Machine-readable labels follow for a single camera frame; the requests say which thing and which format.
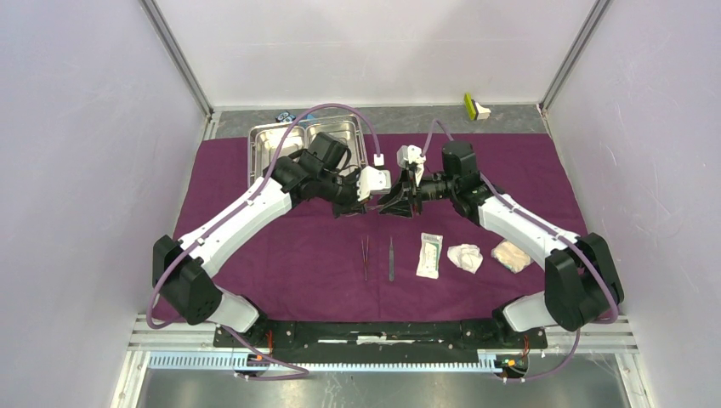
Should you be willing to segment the purple cloth wrap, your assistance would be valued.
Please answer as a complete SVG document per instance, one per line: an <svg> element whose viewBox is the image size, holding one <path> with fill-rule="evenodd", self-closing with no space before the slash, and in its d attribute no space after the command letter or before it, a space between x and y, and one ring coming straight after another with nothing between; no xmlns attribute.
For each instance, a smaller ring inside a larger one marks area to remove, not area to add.
<svg viewBox="0 0 721 408"><path fill-rule="evenodd" d="M553 142L545 133L454 133L473 145L478 168L529 212L560 228L588 228ZM173 233L178 239L220 213L247 187L247 139L202 142ZM440 277L416 276L421 234L443 236ZM368 280L361 239L369 237ZM395 280L389 281L389 240ZM249 298L273 320L447 321L491 317L516 297L544 288L532 264L518 274L491 258L502 237L459 216L449 200L423 204L420 216L377 212L334 218L329 202L306 201L262 228L224 263L213 281ZM457 268L448 247L478 246L476 273Z"/></svg>

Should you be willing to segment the steel scalpel handle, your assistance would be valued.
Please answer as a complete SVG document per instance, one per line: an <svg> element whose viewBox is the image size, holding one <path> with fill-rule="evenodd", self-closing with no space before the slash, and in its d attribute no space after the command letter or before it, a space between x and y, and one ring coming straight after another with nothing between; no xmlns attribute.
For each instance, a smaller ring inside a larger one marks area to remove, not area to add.
<svg viewBox="0 0 721 408"><path fill-rule="evenodd" d="M365 238L361 239L361 255L362 255L362 263L363 263L364 281L368 281L369 244L370 244L370 236L369 235L367 235Z"/></svg>
<svg viewBox="0 0 721 408"><path fill-rule="evenodd" d="M389 282L395 281L395 248L393 237L389 237Z"/></svg>

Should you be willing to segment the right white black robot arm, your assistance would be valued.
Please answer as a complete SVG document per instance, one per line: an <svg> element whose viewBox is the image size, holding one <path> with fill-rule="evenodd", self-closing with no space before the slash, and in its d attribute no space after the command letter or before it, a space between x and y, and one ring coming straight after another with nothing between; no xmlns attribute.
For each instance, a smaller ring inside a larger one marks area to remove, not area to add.
<svg viewBox="0 0 721 408"><path fill-rule="evenodd" d="M426 175L422 150L401 146L396 155L401 173L380 199L381 211L411 218L424 202L447 199L460 216L500 235L542 267L542 291L495 310L491 336L497 344L512 347L537 327L575 332L588 323L616 321L624 293L602 236L561 229L522 207L478 169L469 142L448 141L441 155L442 171Z"/></svg>

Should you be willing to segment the metal instrument tray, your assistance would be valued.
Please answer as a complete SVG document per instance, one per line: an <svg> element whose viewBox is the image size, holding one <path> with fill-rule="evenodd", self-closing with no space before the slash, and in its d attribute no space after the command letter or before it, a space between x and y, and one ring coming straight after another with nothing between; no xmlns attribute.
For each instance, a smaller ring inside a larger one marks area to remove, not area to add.
<svg viewBox="0 0 721 408"><path fill-rule="evenodd" d="M253 127L248 137L248 185L252 185L257 176L261 176L281 142L288 123L275 123ZM311 119L305 119L293 128L280 149L280 156L309 147L318 133L327 133L334 139L344 142L350 149L351 157L344 164L344 159L338 165L343 171L341 175L348 175L356 167L368 165L365 137L363 135L358 116L345 114L340 116L317 116L312 114Z"/></svg>

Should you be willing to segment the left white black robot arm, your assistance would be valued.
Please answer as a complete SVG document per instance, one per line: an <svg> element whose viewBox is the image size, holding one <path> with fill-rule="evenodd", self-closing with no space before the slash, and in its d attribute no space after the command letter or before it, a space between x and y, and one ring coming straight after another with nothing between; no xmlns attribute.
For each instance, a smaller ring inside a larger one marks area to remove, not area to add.
<svg viewBox="0 0 721 408"><path fill-rule="evenodd" d="M181 240L160 237L152 248L151 298L164 299L179 319L194 326L211 321L229 326L247 346L265 340L267 324L257 307L217 286L213 277L263 227L301 202L321 198L335 207L361 204L359 175L340 176L350 148L327 133L288 156L275 155L247 192Z"/></svg>

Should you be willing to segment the white gauze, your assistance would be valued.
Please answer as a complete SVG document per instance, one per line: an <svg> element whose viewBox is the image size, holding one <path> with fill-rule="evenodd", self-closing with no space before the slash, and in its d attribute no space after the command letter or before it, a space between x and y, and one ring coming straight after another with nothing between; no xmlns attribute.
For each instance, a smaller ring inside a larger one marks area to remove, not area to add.
<svg viewBox="0 0 721 408"><path fill-rule="evenodd" d="M478 271L484 260L480 248L472 244L450 246L446 254L457 268L471 274Z"/></svg>

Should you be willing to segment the beige gauze roll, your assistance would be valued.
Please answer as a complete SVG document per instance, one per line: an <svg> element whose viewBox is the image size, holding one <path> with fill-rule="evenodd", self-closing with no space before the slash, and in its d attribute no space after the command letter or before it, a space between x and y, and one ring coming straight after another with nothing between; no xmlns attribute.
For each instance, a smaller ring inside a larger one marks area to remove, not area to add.
<svg viewBox="0 0 721 408"><path fill-rule="evenodd" d="M491 256L514 274L532 264L532 258L512 242L504 240L491 250Z"/></svg>

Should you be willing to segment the white sterile packet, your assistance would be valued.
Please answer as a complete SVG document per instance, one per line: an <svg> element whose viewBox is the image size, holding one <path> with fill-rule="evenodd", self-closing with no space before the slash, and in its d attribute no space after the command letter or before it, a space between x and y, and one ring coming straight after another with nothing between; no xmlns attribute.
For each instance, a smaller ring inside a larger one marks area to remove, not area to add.
<svg viewBox="0 0 721 408"><path fill-rule="evenodd" d="M421 248L419 251L416 276L432 280L439 278L442 242L442 235L421 234Z"/></svg>

